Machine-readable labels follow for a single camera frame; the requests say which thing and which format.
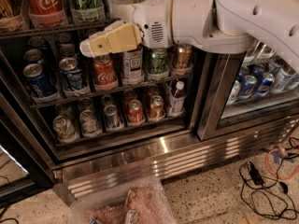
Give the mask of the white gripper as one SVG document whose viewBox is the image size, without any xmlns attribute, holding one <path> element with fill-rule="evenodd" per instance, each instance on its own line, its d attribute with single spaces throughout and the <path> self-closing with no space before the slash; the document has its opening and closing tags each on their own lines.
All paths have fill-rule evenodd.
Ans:
<svg viewBox="0 0 299 224">
<path fill-rule="evenodd" d="M 116 5 L 116 17 L 122 21 L 114 21 L 102 32 L 96 32 L 81 41 L 80 52 L 85 57 L 95 58 L 134 50 L 141 41 L 150 49 L 170 48 L 173 45 L 172 5 L 173 0 L 146 0 L 140 4 Z"/>
</svg>

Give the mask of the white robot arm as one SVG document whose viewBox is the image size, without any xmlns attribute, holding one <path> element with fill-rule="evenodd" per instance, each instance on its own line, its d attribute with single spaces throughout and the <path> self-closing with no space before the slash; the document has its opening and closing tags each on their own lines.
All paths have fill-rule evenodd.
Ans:
<svg viewBox="0 0 299 224">
<path fill-rule="evenodd" d="M 299 71 L 299 0 L 145 0 L 117 6 L 119 19 L 80 45 L 90 58 L 188 44 L 238 54 L 255 40 Z"/>
</svg>

